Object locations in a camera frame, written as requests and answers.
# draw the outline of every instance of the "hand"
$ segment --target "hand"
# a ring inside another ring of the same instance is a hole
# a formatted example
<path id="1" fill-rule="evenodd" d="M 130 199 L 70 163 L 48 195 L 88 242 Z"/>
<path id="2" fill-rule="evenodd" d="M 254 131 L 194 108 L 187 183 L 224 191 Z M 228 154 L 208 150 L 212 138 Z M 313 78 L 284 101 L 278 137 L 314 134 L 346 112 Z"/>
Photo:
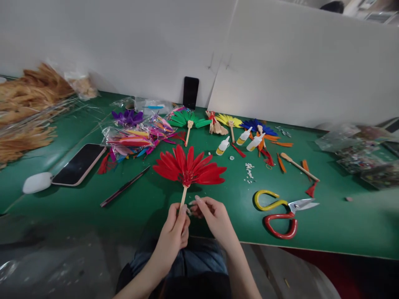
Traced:
<path id="1" fill-rule="evenodd" d="M 240 246 L 236 232 L 234 231 L 223 203 L 210 197 L 200 198 L 196 195 L 195 201 L 192 201 L 190 204 L 194 204 L 194 206 L 191 207 L 192 214 L 198 218 L 205 217 L 213 236 L 226 251 L 229 251 L 237 245 Z"/>
<path id="2" fill-rule="evenodd" d="M 150 258 L 151 264 L 157 265 L 163 277 L 170 271 L 179 250 L 187 246 L 190 219 L 186 214 L 187 205 L 184 205 L 176 216 L 179 207 L 180 203 L 170 206 L 157 246 Z"/>

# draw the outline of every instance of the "smartphone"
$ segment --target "smartphone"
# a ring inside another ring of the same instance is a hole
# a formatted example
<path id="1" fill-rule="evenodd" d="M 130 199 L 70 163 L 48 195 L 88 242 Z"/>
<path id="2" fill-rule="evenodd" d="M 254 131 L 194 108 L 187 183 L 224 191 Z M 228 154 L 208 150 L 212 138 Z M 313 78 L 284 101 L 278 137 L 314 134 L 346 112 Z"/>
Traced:
<path id="1" fill-rule="evenodd" d="M 191 110 L 195 110 L 199 85 L 198 78 L 184 77 L 183 105 Z"/>
<path id="2" fill-rule="evenodd" d="M 62 186 L 77 186 L 90 172 L 96 162 L 105 152 L 106 147 L 88 143 L 53 178 L 52 184 Z"/>

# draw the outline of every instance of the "white partition board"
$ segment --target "white partition board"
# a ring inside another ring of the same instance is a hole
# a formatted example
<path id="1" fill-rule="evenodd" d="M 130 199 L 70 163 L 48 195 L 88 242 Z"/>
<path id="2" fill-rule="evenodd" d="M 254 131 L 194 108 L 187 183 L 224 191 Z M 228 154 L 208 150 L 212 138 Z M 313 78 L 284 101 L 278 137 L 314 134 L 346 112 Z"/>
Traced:
<path id="1" fill-rule="evenodd" d="M 206 107 L 235 2 L 2 0 L 0 74 L 67 59 L 93 71 L 101 90 L 175 102 L 191 76 Z"/>
<path id="2" fill-rule="evenodd" d="M 399 28 L 239 1 L 208 109 L 306 127 L 399 116 Z"/>

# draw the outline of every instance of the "red feather fan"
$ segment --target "red feather fan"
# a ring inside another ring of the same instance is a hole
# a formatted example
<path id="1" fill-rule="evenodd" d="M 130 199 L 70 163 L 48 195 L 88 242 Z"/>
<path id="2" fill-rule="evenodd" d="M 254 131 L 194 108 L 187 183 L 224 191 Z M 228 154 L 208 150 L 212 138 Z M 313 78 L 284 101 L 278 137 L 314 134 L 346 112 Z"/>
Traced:
<path id="1" fill-rule="evenodd" d="M 173 149 L 173 153 L 174 157 L 169 152 L 161 153 L 161 159 L 157 160 L 158 165 L 154 165 L 153 168 L 164 178 L 183 184 L 180 207 L 184 204 L 187 188 L 191 184 L 214 185 L 225 181 L 219 175 L 225 172 L 227 167 L 218 167 L 216 163 L 208 164 L 212 159 L 211 155 L 202 160 L 204 153 L 201 153 L 194 159 L 194 147 L 190 147 L 186 158 L 180 145 Z"/>

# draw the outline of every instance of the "white glue bottle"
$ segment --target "white glue bottle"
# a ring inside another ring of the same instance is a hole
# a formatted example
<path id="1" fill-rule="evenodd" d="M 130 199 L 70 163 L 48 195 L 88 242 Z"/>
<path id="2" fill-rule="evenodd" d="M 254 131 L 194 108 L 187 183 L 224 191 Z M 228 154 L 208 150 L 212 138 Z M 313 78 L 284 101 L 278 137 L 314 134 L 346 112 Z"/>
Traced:
<path id="1" fill-rule="evenodd" d="M 252 152 L 252 151 L 259 145 L 259 143 L 261 143 L 261 142 L 263 141 L 263 136 L 264 136 L 265 134 L 266 134 L 266 133 L 263 133 L 263 134 L 260 135 L 260 136 L 255 136 L 255 137 L 254 137 L 254 140 L 252 140 L 252 141 L 248 144 L 248 146 L 246 147 L 246 149 L 249 150 L 250 152 Z"/>
<path id="2" fill-rule="evenodd" d="M 229 142 L 230 136 L 227 136 L 226 140 L 223 140 L 220 144 L 219 147 L 216 150 L 216 154 L 219 156 L 222 156 L 226 148 L 229 147 L 230 142 Z"/>
<path id="3" fill-rule="evenodd" d="M 238 145 L 243 145 L 244 142 L 248 139 L 249 134 L 251 134 L 252 127 L 250 127 L 247 131 L 241 134 L 240 138 L 236 141 Z"/>

